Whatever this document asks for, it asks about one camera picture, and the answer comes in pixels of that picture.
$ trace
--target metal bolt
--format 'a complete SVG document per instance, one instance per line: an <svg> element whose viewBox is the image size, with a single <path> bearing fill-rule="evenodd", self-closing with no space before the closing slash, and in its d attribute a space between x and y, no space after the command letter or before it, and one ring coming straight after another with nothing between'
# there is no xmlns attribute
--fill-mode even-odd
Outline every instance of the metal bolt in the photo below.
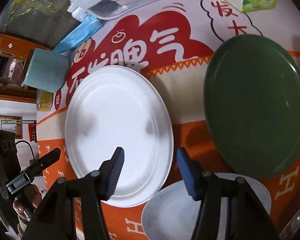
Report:
<svg viewBox="0 0 300 240"><path fill-rule="evenodd" d="M243 184L246 180L242 177L237 177L236 178L237 182L239 182L240 184Z"/></svg>
<svg viewBox="0 0 300 240"><path fill-rule="evenodd" d="M97 170L91 171L91 173L90 173L90 175L91 175L92 177L97 177L97 176L99 176L99 174L100 174L100 172L97 171Z"/></svg>
<svg viewBox="0 0 300 240"><path fill-rule="evenodd" d="M66 179L64 177L60 177L60 178L57 178L57 183L58 184L62 184L66 181Z"/></svg>
<svg viewBox="0 0 300 240"><path fill-rule="evenodd" d="M211 176L211 171L204 171L202 173L202 175L205 176L205 177L210 177Z"/></svg>

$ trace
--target oval green plate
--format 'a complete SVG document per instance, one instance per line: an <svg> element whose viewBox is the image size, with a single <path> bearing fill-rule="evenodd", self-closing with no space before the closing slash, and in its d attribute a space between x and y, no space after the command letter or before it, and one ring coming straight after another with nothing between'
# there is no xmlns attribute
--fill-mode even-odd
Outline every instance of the oval green plate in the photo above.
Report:
<svg viewBox="0 0 300 240"><path fill-rule="evenodd" d="M216 149L239 174L272 178L300 155L300 71L270 39L244 34L217 49L204 112Z"/></svg>

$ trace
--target red oval label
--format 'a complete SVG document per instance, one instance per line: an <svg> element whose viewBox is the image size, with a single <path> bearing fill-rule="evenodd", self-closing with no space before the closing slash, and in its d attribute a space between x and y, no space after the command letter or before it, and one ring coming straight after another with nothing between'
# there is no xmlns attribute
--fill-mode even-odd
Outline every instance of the red oval label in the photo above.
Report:
<svg viewBox="0 0 300 240"><path fill-rule="evenodd" d="M56 110L59 110L61 104L61 89L56 93L54 97L54 107Z"/></svg>

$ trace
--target plate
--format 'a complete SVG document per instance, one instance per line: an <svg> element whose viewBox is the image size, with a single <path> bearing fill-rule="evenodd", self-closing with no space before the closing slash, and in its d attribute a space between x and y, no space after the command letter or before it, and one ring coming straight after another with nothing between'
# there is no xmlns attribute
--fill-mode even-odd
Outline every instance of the plate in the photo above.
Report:
<svg viewBox="0 0 300 240"><path fill-rule="evenodd" d="M204 113L216 149L235 172L284 173L300 155L300 71L274 41L244 34L224 42L204 80Z"/></svg>
<svg viewBox="0 0 300 240"><path fill-rule="evenodd" d="M122 147L125 160L114 195L106 202L133 207L156 194L170 171L172 125L152 84L122 66L106 66L86 77L66 115L68 156L78 178L97 170Z"/></svg>
<svg viewBox="0 0 300 240"><path fill-rule="evenodd" d="M243 177L254 190L268 214L271 210L271 196L259 181L233 173L216 173L219 178L235 180ZM201 201L194 201L188 195L183 180L158 192L145 205L141 223L149 240L190 240L197 221ZM224 240L226 234L227 199L221 198L220 222L217 240Z"/></svg>

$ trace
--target orange tablecloth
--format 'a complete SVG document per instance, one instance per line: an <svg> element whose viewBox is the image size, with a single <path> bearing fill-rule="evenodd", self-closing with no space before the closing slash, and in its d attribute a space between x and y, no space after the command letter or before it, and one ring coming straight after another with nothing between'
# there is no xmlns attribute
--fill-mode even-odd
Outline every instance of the orange tablecloth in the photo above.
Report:
<svg viewBox="0 0 300 240"><path fill-rule="evenodd" d="M40 156L58 147L60 160L43 172L47 186L64 176L75 179L67 157L64 125L73 93L82 79L105 65L125 65L141 72L162 96L173 125L175 150L185 147L204 169L233 172L211 141L203 113L203 80L213 51L234 35L264 35L282 45L300 66L300 13L290 0L275 9L241 13L223 0L161 0L109 21L71 57L64 87L54 95L49 113L37 114ZM181 180L175 160L164 186ZM270 216L278 223L300 189L300 157L281 176L261 181L272 198ZM144 204L116 208L102 204L111 239L142 239ZM82 236L81 203L75 218Z"/></svg>

